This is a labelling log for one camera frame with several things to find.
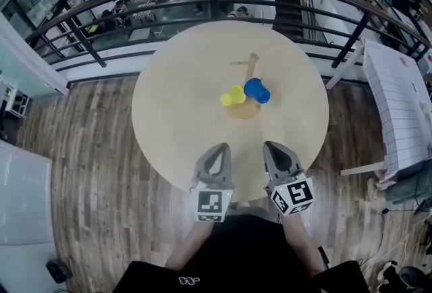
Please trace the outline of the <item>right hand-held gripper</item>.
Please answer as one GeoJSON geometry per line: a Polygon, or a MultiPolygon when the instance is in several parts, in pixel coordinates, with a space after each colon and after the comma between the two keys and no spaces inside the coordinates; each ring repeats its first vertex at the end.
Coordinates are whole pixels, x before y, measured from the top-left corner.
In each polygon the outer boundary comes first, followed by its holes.
{"type": "Polygon", "coordinates": [[[263,159],[270,178],[266,189],[278,212],[287,217],[307,210],[315,200],[315,190],[297,154],[280,143],[266,141],[263,159]]]}

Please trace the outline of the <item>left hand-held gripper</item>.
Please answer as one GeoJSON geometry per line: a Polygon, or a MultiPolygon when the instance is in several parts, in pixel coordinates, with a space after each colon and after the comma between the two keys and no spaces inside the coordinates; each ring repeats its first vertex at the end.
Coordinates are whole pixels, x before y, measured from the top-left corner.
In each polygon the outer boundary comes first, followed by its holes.
{"type": "Polygon", "coordinates": [[[234,195],[230,146],[219,143],[196,161],[190,198],[198,222],[223,222],[234,195]]]}

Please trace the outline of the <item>wooden cup stand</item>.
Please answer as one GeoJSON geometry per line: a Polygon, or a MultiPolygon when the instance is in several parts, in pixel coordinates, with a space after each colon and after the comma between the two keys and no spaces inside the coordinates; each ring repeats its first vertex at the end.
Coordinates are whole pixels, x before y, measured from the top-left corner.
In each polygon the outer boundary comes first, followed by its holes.
{"type": "MultiPolygon", "coordinates": [[[[239,86],[242,86],[244,88],[244,85],[247,80],[251,78],[258,78],[258,77],[254,77],[254,70],[257,65],[257,62],[261,57],[264,57],[264,55],[260,56],[256,53],[251,53],[247,61],[232,62],[232,65],[246,65],[247,67],[245,81],[243,85],[239,85],[239,86]]],[[[264,104],[260,104],[256,102],[254,99],[246,97],[246,100],[245,102],[243,102],[243,104],[231,105],[229,107],[226,107],[224,105],[223,106],[226,108],[227,114],[230,115],[231,117],[236,119],[248,120],[248,119],[252,119],[260,112],[261,105],[264,104]]]]}

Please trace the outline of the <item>yellow cup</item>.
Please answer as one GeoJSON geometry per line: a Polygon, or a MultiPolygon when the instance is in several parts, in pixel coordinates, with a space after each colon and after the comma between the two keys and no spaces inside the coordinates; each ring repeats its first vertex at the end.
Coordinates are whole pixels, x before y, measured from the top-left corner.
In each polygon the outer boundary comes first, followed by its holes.
{"type": "Polygon", "coordinates": [[[221,96],[222,105],[229,107],[231,105],[243,104],[246,100],[246,95],[242,86],[233,86],[229,91],[225,92],[221,96]]]}

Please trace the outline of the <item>blue cup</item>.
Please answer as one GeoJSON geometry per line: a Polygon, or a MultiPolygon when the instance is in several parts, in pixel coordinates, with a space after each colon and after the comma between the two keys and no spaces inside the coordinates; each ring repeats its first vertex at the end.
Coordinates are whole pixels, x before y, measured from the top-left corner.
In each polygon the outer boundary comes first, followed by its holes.
{"type": "Polygon", "coordinates": [[[260,78],[251,78],[247,80],[243,91],[247,97],[254,99],[260,104],[267,103],[271,98],[271,93],[264,86],[260,78]]]}

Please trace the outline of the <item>person's left forearm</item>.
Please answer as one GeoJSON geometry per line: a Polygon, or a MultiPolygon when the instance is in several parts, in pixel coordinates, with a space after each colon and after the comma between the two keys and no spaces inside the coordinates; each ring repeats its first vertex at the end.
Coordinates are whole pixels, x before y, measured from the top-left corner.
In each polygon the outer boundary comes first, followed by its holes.
{"type": "Polygon", "coordinates": [[[196,222],[182,243],[174,249],[165,268],[181,271],[211,235],[214,223],[196,222]]]}

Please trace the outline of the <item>person's right forearm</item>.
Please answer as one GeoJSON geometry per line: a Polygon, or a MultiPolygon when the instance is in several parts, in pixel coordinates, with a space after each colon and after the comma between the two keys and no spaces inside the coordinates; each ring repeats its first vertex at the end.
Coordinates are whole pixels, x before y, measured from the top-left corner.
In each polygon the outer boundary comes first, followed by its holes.
{"type": "Polygon", "coordinates": [[[308,273],[311,276],[315,276],[324,271],[323,260],[318,246],[309,236],[301,217],[297,214],[282,217],[281,224],[286,242],[308,273]]]}

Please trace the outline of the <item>person's black shirt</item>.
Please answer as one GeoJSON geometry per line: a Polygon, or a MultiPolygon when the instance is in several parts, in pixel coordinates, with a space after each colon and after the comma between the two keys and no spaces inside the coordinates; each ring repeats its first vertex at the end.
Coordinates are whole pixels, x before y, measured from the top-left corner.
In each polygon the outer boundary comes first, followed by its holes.
{"type": "Polygon", "coordinates": [[[311,276],[286,242],[281,219],[238,209],[214,223],[183,270],[132,261],[113,293],[369,293],[356,261],[327,269],[321,256],[324,271],[311,276]]]}

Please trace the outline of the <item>white checked cloth table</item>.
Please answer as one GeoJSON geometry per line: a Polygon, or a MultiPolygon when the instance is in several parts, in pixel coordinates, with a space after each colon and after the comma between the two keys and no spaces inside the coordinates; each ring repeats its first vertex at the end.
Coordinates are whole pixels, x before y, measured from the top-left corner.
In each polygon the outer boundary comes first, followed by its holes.
{"type": "Polygon", "coordinates": [[[332,89],[359,58],[379,111],[385,154],[378,163],[340,173],[376,172],[380,182],[386,182],[400,170],[432,159],[432,102],[413,58],[368,39],[336,68],[326,89],[332,89]]]}

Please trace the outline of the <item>black floor device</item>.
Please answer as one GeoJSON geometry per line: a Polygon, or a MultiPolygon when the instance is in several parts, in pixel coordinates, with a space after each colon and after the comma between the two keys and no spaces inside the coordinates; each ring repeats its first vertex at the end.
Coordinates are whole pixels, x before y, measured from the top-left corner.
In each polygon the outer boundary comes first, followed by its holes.
{"type": "Polygon", "coordinates": [[[66,282],[72,276],[67,265],[63,261],[57,259],[48,260],[46,268],[57,284],[66,282]]]}

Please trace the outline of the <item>white slatted panel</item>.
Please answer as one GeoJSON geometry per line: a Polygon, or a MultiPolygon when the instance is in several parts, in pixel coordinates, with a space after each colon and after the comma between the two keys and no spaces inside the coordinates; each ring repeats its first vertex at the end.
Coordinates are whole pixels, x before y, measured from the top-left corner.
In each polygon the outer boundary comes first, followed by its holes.
{"type": "Polygon", "coordinates": [[[52,241],[51,164],[0,140],[0,246],[52,241]]]}

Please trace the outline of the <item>small white shelf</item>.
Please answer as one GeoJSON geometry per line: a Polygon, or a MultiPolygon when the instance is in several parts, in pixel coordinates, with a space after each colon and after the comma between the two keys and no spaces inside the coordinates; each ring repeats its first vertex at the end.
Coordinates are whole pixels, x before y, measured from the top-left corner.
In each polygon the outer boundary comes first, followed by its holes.
{"type": "Polygon", "coordinates": [[[5,111],[18,117],[25,118],[30,98],[0,78],[0,104],[5,106],[5,111]]]}

